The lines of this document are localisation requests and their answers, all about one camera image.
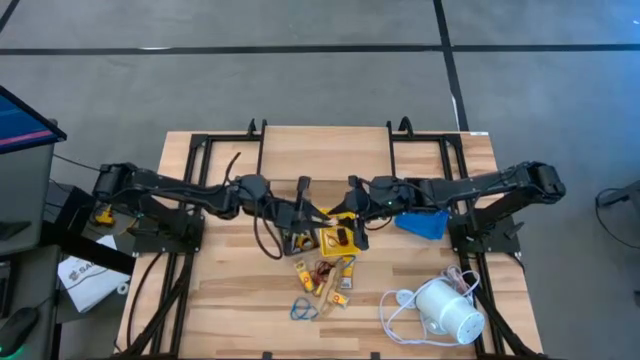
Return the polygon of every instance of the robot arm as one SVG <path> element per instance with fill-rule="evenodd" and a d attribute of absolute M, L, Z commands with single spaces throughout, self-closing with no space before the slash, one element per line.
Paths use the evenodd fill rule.
<path fill-rule="evenodd" d="M 311 179 L 301 177 L 299 194 L 304 191 Z M 154 171 L 140 169 L 131 163 L 109 164 L 100 168 L 100 175 L 93 190 L 94 196 L 104 202 L 125 207 L 137 216 L 153 220 L 156 224 L 151 231 L 153 239 L 141 252 L 175 251 L 169 250 L 176 245 L 179 249 L 198 251 L 204 227 L 202 217 L 190 214 L 191 209 L 184 207 L 171 209 L 154 199 L 161 197 L 176 200 L 184 204 L 202 208 L 220 219 L 230 220 L 238 216 L 240 209 L 254 217 L 254 233 L 262 250 L 270 257 L 282 257 L 282 248 L 271 231 L 274 241 L 280 248 L 280 255 L 268 253 L 262 246 L 257 231 L 257 218 L 272 222 L 277 228 L 292 233 L 304 233 L 321 227 L 328 227 L 324 221 L 329 217 L 316 209 L 308 200 L 298 196 L 296 201 L 275 197 L 269 188 L 269 182 L 261 175 L 244 175 L 220 185 L 204 187 L 185 181 L 166 177 Z M 134 235 L 142 235 L 137 241 L 143 243 L 144 234 L 149 229 L 132 230 Z M 169 239 L 167 245 L 156 245 L 158 240 Z"/>
<path fill-rule="evenodd" d="M 435 213 L 446 210 L 461 200 L 505 193 L 500 200 L 484 209 L 470 209 L 473 234 L 530 204 L 553 204 L 565 195 L 564 184 L 553 166 L 539 162 L 523 162 L 502 171 L 459 180 L 378 176 L 367 181 L 349 177 L 353 190 L 329 214 L 353 212 L 355 221 L 343 225 L 354 231 L 356 246 L 369 248 L 364 224 L 405 212 Z"/>

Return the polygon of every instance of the small toy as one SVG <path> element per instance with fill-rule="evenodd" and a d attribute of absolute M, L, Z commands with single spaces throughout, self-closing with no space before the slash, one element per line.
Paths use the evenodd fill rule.
<path fill-rule="evenodd" d="M 349 303 L 349 298 L 337 293 L 335 290 L 331 290 L 331 292 L 329 292 L 329 298 L 331 299 L 331 302 L 341 306 L 343 309 L 347 308 L 347 303 Z"/>
<path fill-rule="evenodd" d="M 309 270 L 307 270 L 307 264 L 305 264 L 304 260 L 300 260 L 295 264 L 295 267 L 296 271 L 298 271 L 298 277 L 302 282 L 304 291 L 312 292 L 315 289 L 315 286 L 311 280 L 311 274 L 309 273 Z"/>

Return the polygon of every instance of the wooden tabletop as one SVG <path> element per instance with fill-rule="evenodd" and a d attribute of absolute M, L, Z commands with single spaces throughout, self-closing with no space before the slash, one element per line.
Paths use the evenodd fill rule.
<path fill-rule="evenodd" d="M 160 174 L 182 178 L 191 134 L 167 134 Z M 489 136 L 461 133 L 461 138 L 469 176 L 496 170 Z M 435 143 L 396 142 L 394 149 L 399 177 L 443 177 L 440 150 Z M 232 178 L 255 173 L 258 150 L 258 142 L 215 143 L 208 185 L 222 182 L 227 164 L 238 151 L 242 155 L 233 167 Z M 450 157 L 457 174 L 453 149 Z M 332 207 L 348 189 L 348 175 L 370 179 L 391 173 L 387 129 L 269 126 L 261 173 L 272 181 L 277 196 L 289 198 L 295 195 L 298 176 L 311 176 L 312 202 L 318 207 Z M 478 206 L 491 201 L 491 197 L 482 198 Z M 268 233 L 262 226 L 260 229 L 267 248 L 275 251 Z M 293 266 L 300 257 L 280 261 L 267 258 L 256 245 L 252 218 L 246 215 L 231 221 L 207 215 L 190 283 L 180 357 L 258 358 L 264 351 L 271 351 L 274 358 L 369 358 L 371 352 L 380 352 L 382 358 L 473 358 L 473 346 L 398 345 L 382 331 L 378 316 L 380 297 L 387 290 L 416 289 L 448 265 L 458 264 L 448 235 L 429 241 L 390 225 L 369 232 L 369 243 L 371 248 L 356 260 L 354 288 L 344 291 L 350 297 L 348 308 L 335 309 L 328 318 L 318 321 L 293 321 L 289 318 L 291 305 L 304 296 Z M 312 267 L 318 256 L 316 251 L 302 258 Z M 120 347 L 125 344 L 132 294 L 153 257 L 145 255 L 136 262 L 118 334 Z M 166 257 L 158 261 L 141 291 L 133 318 L 133 338 L 157 309 Z M 487 261 L 498 310 L 525 344 L 542 351 L 522 270 L 506 255 L 488 254 Z M 386 316 L 396 308 L 392 298 L 384 305 Z M 168 350 L 170 343 L 172 313 L 168 319 L 163 350 Z M 393 328 L 405 338 L 422 336 L 417 312 L 401 314 Z M 488 326 L 485 343 L 490 351 L 493 347 Z"/>

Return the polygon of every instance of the gray floor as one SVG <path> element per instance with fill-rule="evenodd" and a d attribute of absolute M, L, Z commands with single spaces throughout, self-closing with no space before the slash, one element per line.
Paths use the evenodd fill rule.
<path fill-rule="evenodd" d="M 444 7 L 454 45 L 640 42 L 640 4 L 632 0 Z M 439 39 L 428 0 L 22 0 L 0 48 Z M 593 197 L 640 179 L 640 53 L 456 53 L 455 61 L 469 127 L 491 133 L 499 165 L 548 162 L 568 187 L 559 204 L 517 216 L 526 221 L 527 282 L 546 352 L 637 358 L 640 251 L 597 225 Z M 69 140 L 57 153 L 91 164 L 155 168 L 166 131 L 244 129 L 253 117 L 381 125 L 407 115 L 417 129 L 457 128 L 441 53 L 0 56 L 0 83 L 60 121 Z M 95 179 L 59 162 L 52 176 L 85 189 Z M 620 237 L 640 244 L 632 215 L 626 205 L 603 214 Z M 63 358 L 108 354 L 116 305 L 65 325 Z M 88 329 L 104 341 L 80 346 Z"/>

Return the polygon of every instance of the monitor screen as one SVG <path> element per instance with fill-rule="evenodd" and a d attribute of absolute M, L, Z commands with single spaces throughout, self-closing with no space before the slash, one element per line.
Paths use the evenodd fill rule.
<path fill-rule="evenodd" d="M 0 154 L 64 138 L 53 123 L 5 89 L 0 90 Z"/>

